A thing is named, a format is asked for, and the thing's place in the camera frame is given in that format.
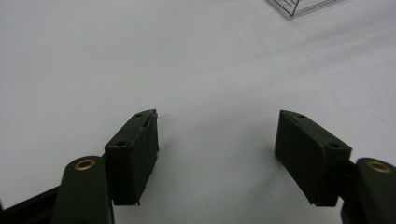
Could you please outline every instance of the transparent plastic container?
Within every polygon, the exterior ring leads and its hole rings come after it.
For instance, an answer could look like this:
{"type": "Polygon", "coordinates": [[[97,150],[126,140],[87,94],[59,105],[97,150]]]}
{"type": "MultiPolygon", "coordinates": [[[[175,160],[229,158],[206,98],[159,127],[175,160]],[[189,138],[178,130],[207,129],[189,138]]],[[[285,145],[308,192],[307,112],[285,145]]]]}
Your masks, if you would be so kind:
{"type": "Polygon", "coordinates": [[[344,0],[268,0],[288,19],[302,16],[308,12],[327,7],[344,0]]]}

